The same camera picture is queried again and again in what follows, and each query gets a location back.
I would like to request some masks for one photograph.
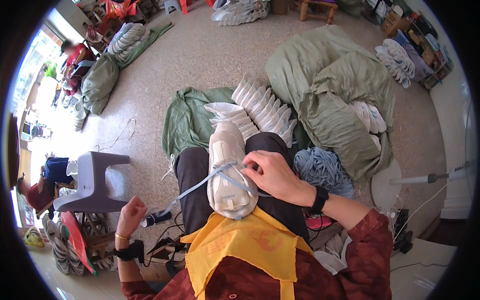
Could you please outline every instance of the yellow apron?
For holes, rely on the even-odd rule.
[[[313,256],[307,243],[258,206],[235,221],[212,213],[207,224],[181,238],[191,243],[185,256],[195,297],[205,299],[205,288],[225,256],[239,258],[280,281],[281,300],[294,300],[296,248]]]

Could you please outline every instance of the white wall baseboard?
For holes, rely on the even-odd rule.
[[[472,199],[469,197],[447,198],[440,213],[442,219],[467,219],[470,213]]]

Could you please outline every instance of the light blue shoelace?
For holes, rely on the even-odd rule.
[[[242,190],[244,191],[247,191],[247,192],[250,192],[252,194],[256,194],[256,195],[259,195],[259,196],[262,196],[262,197],[271,197],[271,195],[267,195],[267,194],[263,194],[261,192],[258,192],[246,185],[243,185],[241,183],[238,183],[236,182],[235,180],[233,180],[232,178],[228,177],[227,175],[225,175],[222,171],[223,170],[226,170],[228,168],[231,168],[233,165],[236,165],[237,162],[234,161],[234,162],[231,162],[231,163],[226,163],[224,164],[223,166],[221,167],[217,167],[216,165],[213,165],[212,168],[214,169],[214,171],[212,173],[210,173],[207,177],[205,177],[205,179],[203,179],[201,182],[195,184],[194,186],[192,186],[191,188],[189,188],[188,190],[184,191],[180,196],[178,196],[177,198],[175,198],[172,202],[170,202],[170,204],[168,205],[167,209],[160,215],[161,216],[164,216],[166,215],[171,209],[172,207],[175,205],[175,203],[177,203],[177,200],[180,200],[181,198],[185,197],[186,195],[188,195],[189,193],[195,191],[196,189],[198,189],[202,184],[204,184],[205,182],[207,182],[207,180],[209,180],[210,178],[212,178],[215,174],[218,174],[220,175],[221,177],[225,178],[228,182],[232,183],[233,185],[241,188]]]

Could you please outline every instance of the terrazzo floor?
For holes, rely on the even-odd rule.
[[[153,19],[148,26],[172,21],[174,27],[120,72],[100,116],[89,115],[81,132],[72,133],[68,126],[65,132],[54,133],[52,144],[58,145],[57,156],[76,157],[104,147],[107,147],[105,152],[129,155],[129,165],[113,166],[107,171],[113,197],[128,201],[137,195],[150,209],[164,209],[179,192],[174,176],[166,176],[161,181],[169,163],[161,149],[161,133],[173,94],[188,86],[198,90],[235,86],[245,72],[268,84],[264,65],[275,48],[296,33],[325,25],[320,20],[301,22],[299,12],[289,10],[287,15],[271,14],[250,24],[218,26],[210,19],[212,12],[206,2],[197,1],[189,6],[187,15],[173,12],[167,16],[161,12]],[[337,12],[333,24],[339,25],[371,52],[384,39],[380,27],[342,11]],[[403,177],[444,171],[444,142],[428,91],[413,83],[407,90],[397,85],[395,95],[392,142]],[[65,134],[70,137],[68,142],[60,142]],[[444,184],[439,180],[434,184],[403,185],[400,197],[404,207],[411,213]],[[354,199],[373,207],[370,184],[355,184]],[[445,191],[442,191],[409,221],[408,230],[413,230],[414,237],[440,213],[444,199]],[[179,211],[177,204],[172,213],[175,216]],[[108,215],[113,229],[119,215]],[[133,237],[142,239],[148,251],[165,228],[173,224],[171,220],[155,227],[140,228]],[[339,225],[322,231],[312,243],[313,247],[320,246],[339,231]],[[178,228],[172,228],[165,236],[179,234]]]

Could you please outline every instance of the black wrist strap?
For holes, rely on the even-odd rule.
[[[124,262],[131,261],[138,257],[140,263],[144,262],[144,242],[142,240],[135,240],[125,249],[113,249],[113,254]]]
[[[315,197],[315,202],[312,207],[308,210],[308,213],[311,215],[319,215],[322,213],[322,209],[325,205],[325,201],[328,200],[328,192],[326,189],[316,186],[317,195]]]

